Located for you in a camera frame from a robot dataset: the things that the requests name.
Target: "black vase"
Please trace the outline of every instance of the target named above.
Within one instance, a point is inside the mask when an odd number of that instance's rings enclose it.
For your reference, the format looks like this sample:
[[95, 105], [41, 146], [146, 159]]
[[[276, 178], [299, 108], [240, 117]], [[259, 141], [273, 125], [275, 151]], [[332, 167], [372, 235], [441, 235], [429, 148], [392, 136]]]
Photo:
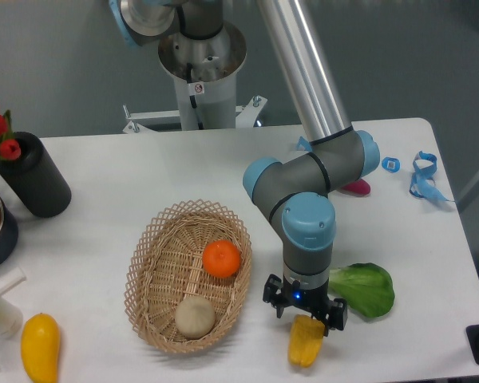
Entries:
[[14, 138], [22, 154], [17, 160], [0, 160], [0, 176], [33, 215], [62, 213], [71, 201], [71, 189], [41, 140], [28, 132], [16, 132]]

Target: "aluminum arm tube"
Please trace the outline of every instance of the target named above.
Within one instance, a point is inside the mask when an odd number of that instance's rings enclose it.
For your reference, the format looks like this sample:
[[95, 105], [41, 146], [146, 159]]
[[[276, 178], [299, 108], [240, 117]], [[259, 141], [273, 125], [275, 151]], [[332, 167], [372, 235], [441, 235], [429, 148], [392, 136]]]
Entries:
[[258, 0], [309, 141], [351, 126], [305, 1]]

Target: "blue strap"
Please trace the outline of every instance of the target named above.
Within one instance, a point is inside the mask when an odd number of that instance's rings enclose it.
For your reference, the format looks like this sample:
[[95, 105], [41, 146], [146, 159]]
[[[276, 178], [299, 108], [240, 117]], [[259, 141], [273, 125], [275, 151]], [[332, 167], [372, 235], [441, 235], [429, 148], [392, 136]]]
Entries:
[[[426, 160], [431, 165], [424, 168], [420, 168], [417, 164], [418, 160]], [[449, 201], [451, 199], [445, 198], [440, 191], [433, 185], [430, 185], [428, 181], [434, 184], [434, 173], [437, 172], [437, 157], [434, 154], [424, 153], [420, 151], [414, 158], [414, 170], [410, 184], [410, 194], [417, 198], [433, 199], [438, 201]]]

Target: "yellow bell pepper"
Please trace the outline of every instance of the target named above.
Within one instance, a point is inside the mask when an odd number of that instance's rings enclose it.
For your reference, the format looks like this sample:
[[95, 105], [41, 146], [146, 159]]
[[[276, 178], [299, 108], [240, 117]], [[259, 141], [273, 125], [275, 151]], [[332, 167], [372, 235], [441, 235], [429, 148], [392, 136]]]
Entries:
[[34, 315], [22, 333], [23, 367], [33, 383], [57, 383], [61, 335], [48, 314]]
[[306, 315], [295, 315], [287, 358], [289, 362], [301, 367], [310, 367], [318, 356], [323, 343], [325, 325]]

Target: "blue clip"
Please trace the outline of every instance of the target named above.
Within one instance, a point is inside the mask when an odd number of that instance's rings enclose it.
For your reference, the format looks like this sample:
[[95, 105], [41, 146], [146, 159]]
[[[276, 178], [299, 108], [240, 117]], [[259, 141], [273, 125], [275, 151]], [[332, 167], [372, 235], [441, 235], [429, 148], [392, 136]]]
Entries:
[[300, 136], [300, 139], [296, 144], [296, 150], [301, 149], [306, 150], [307, 152], [312, 152], [311, 144], [309, 144], [309, 141], [305, 140], [302, 136]]
[[391, 173], [397, 173], [401, 168], [401, 163], [397, 158], [385, 157], [382, 161], [382, 168]]

